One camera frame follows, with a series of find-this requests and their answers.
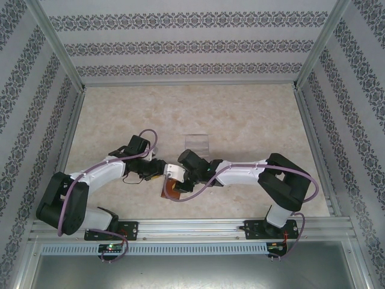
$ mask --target marble floor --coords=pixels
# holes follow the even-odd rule
[[[177,164],[186,134],[207,134],[210,159],[258,161],[278,152],[318,180],[290,84],[89,88],[66,173],[102,161],[145,128],[158,132],[156,157],[168,163]],[[149,132],[144,137],[153,141]],[[138,178],[132,174],[126,181]],[[273,203],[260,186],[250,185],[212,187],[175,203],[160,197],[162,184],[163,178],[138,185],[117,179],[93,193],[88,204],[124,219],[184,219],[264,217]],[[313,190],[311,185],[308,195]],[[301,211],[329,216],[323,192]]]

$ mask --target black wire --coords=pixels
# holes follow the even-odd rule
[[[143,182],[143,180],[144,180],[144,178],[142,178],[141,180],[140,180],[140,182],[125,182],[125,179],[128,177],[128,174],[122,179],[122,182],[124,182],[125,184],[127,184],[127,185],[138,185],[138,184],[140,184],[141,182]]]

